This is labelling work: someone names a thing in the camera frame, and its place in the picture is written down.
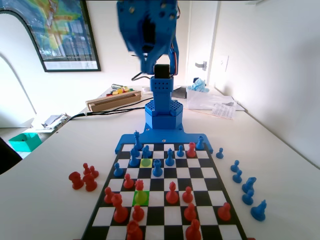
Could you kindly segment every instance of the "chessboard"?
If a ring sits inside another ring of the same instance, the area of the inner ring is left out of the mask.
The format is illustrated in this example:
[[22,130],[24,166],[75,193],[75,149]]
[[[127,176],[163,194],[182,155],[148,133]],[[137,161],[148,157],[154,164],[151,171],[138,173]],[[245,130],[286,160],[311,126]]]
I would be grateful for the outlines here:
[[[131,189],[124,188],[125,174],[130,174],[131,179],[143,180],[143,191],[148,195],[145,204],[141,205],[144,217],[138,222],[144,240],[185,240],[186,229],[191,222],[185,219],[184,210],[188,203],[183,201],[182,195],[186,187],[191,187],[195,206],[196,219],[200,222],[201,239],[203,240],[247,240],[230,197],[218,173],[206,145],[204,150],[197,150],[195,157],[188,157],[186,152],[189,143],[146,143],[151,151],[149,166],[131,167],[130,151],[133,144],[123,144],[114,163],[119,163],[123,175],[114,176],[115,167],[110,170],[103,186],[97,204],[82,236],[82,240],[125,240],[127,225],[133,219],[135,186]],[[183,146],[184,155],[179,157],[177,151]],[[167,166],[168,149],[172,149],[173,166]],[[156,177],[152,173],[153,161],[161,161],[163,173]],[[166,201],[166,194],[171,182],[176,185],[175,191],[179,200],[175,204]],[[110,187],[113,193],[121,194],[122,206],[128,209],[128,217],[123,223],[114,220],[115,207],[104,202],[105,188]],[[231,206],[231,219],[223,221],[218,217],[218,208],[229,203]]]

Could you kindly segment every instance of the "blue chess piece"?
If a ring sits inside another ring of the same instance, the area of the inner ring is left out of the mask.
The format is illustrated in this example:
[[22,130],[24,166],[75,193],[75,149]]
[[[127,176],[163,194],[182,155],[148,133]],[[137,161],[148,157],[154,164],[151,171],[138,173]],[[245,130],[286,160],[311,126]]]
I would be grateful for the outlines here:
[[241,174],[242,174],[242,171],[238,170],[236,174],[232,176],[233,181],[235,181],[237,184],[242,182]]
[[254,203],[254,200],[252,198],[253,195],[254,195],[254,191],[248,190],[248,193],[245,193],[242,195],[242,201],[247,205],[253,204]]
[[199,136],[198,142],[197,142],[195,148],[197,150],[204,150],[205,149],[204,138],[202,136]]
[[265,215],[265,209],[267,207],[266,200],[263,200],[259,206],[254,206],[251,208],[251,215],[254,217],[256,220],[262,222],[263,220],[266,219]]
[[169,148],[169,150],[168,150],[168,158],[165,160],[165,164],[167,166],[173,166],[175,164],[175,160],[172,158],[171,148]]
[[176,152],[176,155],[177,155],[178,157],[180,157],[180,158],[185,155],[185,153],[184,153],[184,151],[183,151],[183,148],[184,148],[184,146],[180,145],[180,146],[179,146],[179,151]]
[[220,148],[219,148],[219,152],[216,153],[215,156],[216,156],[218,159],[222,159],[222,158],[224,157],[224,155],[222,154],[223,150],[224,150],[224,149],[223,149],[222,147],[220,147]]
[[238,165],[239,165],[239,161],[235,160],[234,165],[231,165],[231,167],[230,167],[231,171],[236,173],[239,170]]
[[256,182],[257,178],[252,176],[249,177],[248,180],[246,181],[245,184],[242,185],[242,190],[247,194],[249,190],[252,190],[253,192],[255,192],[254,190],[254,183]]
[[120,165],[118,162],[116,162],[114,164],[114,168],[115,168],[115,170],[114,170],[113,174],[115,177],[120,177],[124,173],[124,170],[122,168],[120,168]]
[[133,148],[131,149],[131,151],[130,151],[131,159],[130,159],[130,161],[129,161],[129,165],[130,165],[131,167],[136,167],[136,166],[139,165],[139,160],[136,158],[135,153],[136,153],[136,149],[135,149],[135,147],[133,147]]
[[160,177],[162,175],[163,170],[161,169],[161,161],[159,159],[154,160],[153,162],[154,169],[152,173],[155,177]]

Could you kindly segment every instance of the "red pawn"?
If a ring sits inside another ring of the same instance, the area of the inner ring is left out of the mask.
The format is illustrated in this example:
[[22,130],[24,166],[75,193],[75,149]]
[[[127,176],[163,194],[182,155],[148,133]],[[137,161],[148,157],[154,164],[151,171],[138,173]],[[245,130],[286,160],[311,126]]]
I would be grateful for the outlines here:
[[91,175],[92,175],[93,178],[96,178],[96,177],[99,176],[99,172],[95,170],[94,166],[90,167],[90,172],[91,172]]
[[115,206],[115,212],[113,214],[113,219],[117,223],[123,223],[128,217],[128,209],[123,207],[122,204],[122,197],[119,193],[116,193],[111,198],[113,206]]
[[186,155],[189,158],[194,158],[196,156],[195,148],[196,148],[196,144],[194,142],[190,142],[189,143],[189,150],[186,152]]
[[87,175],[87,174],[90,174],[90,173],[91,173],[91,171],[90,171],[87,163],[84,163],[84,164],[83,164],[83,167],[84,167],[84,171],[83,171],[83,174],[84,174],[84,175]]
[[229,221],[231,219],[230,204],[225,202],[222,207],[218,208],[218,216],[223,221]]
[[134,181],[130,178],[130,174],[127,173],[126,175],[124,175],[124,183],[123,183],[123,186],[126,188],[126,189],[130,189],[134,186]]
[[126,232],[126,240],[142,240],[144,236],[139,224],[134,220],[130,221],[126,226]]
[[187,186],[185,192],[182,194],[182,199],[185,203],[191,203],[194,199],[194,196],[191,194],[191,187]]
[[82,179],[85,183],[85,190],[92,192],[97,188],[97,182],[95,182],[94,177],[89,173],[85,175]]
[[106,204],[112,204],[112,200],[111,199],[114,196],[114,193],[111,191],[111,188],[107,186],[104,189],[104,193],[105,193],[104,202]]
[[183,215],[184,215],[185,219],[187,219],[190,222],[193,219],[195,219],[197,216],[197,213],[195,211],[195,205],[193,203],[189,203],[188,207],[184,210]]
[[168,191],[165,195],[165,199],[170,204],[175,204],[179,200],[178,193],[175,192],[176,184],[172,181],[169,186],[170,191]]
[[84,181],[82,181],[81,179],[81,175],[80,173],[78,173],[77,171],[74,171],[73,173],[71,173],[69,175],[69,180],[72,181],[72,188],[74,190],[78,190],[80,188],[82,188],[82,186],[85,184]]
[[193,219],[191,226],[185,231],[186,240],[201,240],[201,233],[199,231],[200,222],[197,219]]
[[144,215],[145,211],[139,205],[135,205],[134,211],[132,213],[132,218],[137,222],[140,222],[144,218]]

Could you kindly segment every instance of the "white square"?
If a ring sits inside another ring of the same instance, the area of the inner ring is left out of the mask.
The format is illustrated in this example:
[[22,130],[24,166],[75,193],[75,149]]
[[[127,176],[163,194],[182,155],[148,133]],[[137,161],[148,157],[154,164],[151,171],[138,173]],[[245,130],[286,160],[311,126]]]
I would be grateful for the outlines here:
[[[184,194],[184,192],[185,192],[185,190],[184,190],[184,191],[179,191],[180,206],[188,206],[188,205],[189,205],[189,203],[186,203],[186,202],[184,201],[184,199],[182,198],[182,195]],[[193,203],[193,205],[196,206],[194,191],[191,191],[191,194],[192,194],[192,196],[193,196],[193,199],[192,199],[192,202],[191,202],[191,203]]]
[[178,179],[189,179],[190,172],[188,167],[178,167],[176,169],[176,176]]
[[137,179],[140,168],[127,168],[125,174],[130,174],[131,179]]
[[237,225],[219,225],[223,240],[241,240]]
[[223,206],[227,200],[222,191],[208,191],[212,206]]
[[145,240],[165,240],[165,226],[146,226]]
[[163,207],[165,205],[164,191],[150,191],[149,192],[149,207]]
[[164,207],[164,225],[182,225],[179,206]]
[[98,212],[94,218],[93,227],[96,226],[110,226],[112,218],[114,217],[115,207],[99,207]]
[[170,191],[170,183],[174,182],[175,183],[175,191],[179,191],[178,189],[178,179],[177,178],[165,178],[164,179],[164,190],[165,191]]
[[[139,226],[146,226],[147,225],[148,207],[147,206],[141,206],[141,208],[144,211],[144,215],[143,215],[142,220],[140,220],[138,223],[139,223]],[[132,214],[134,213],[134,211],[135,211],[135,207],[132,207],[129,221],[133,220]]]
[[191,178],[193,191],[207,191],[207,185],[204,178]]
[[165,152],[164,151],[154,151],[153,152],[153,159],[165,159]]
[[205,179],[216,179],[217,178],[215,170],[212,167],[202,167],[201,171],[202,171],[203,177]]
[[155,168],[152,168],[152,173],[151,173],[151,179],[164,179],[165,178],[165,175],[164,175],[164,168],[162,167],[162,174],[161,176],[155,176],[153,174],[153,171],[154,171]]
[[125,144],[123,145],[122,152],[130,152],[134,146],[134,144]]
[[134,201],[134,191],[121,191],[122,196],[122,207],[132,207],[132,203]]
[[207,151],[195,151],[196,152],[196,156],[198,157],[198,159],[208,159],[208,153]]
[[172,151],[175,150],[175,145],[174,144],[165,144],[164,145],[164,150],[168,151],[169,149],[171,149]]
[[106,240],[124,240],[127,235],[127,226],[110,226]]
[[111,188],[111,192],[120,192],[122,184],[124,183],[123,178],[121,179],[110,179],[108,187]]
[[186,162],[189,168],[200,168],[200,163],[197,158],[188,158]]
[[130,159],[118,159],[119,167],[121,169],[126,169],[129,165]]
[[212,206],[197,206],[200,225],[218,225],[214,208]]

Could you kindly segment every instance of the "white table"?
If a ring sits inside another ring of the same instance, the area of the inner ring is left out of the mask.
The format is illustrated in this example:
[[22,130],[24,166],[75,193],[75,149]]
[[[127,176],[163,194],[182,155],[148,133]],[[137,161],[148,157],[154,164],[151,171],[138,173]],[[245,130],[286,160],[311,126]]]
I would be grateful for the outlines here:
[[[0,175],[0,239],[80,239],[115,160],[121,135],[142,132],[144,126],[143,109],[76,118]],[[185,109],[183,127],[187,133],[205,133],[214,154],[223,147],[224,158],[213,159],[248,237],[320,239],[319,170],[244,111],[237,111],[235,120],[226,120]],[[266,199],[264,222],[253,219],[251,207],[241,200],[241,184],[232,181],[230,165],[235,160],[240,161],[243,182],[257,178],[253,205]],[[86,192],[84,187],[73,190],[68,179],[74,171],[81,173],[85,162],[100,173],[94,192]]]

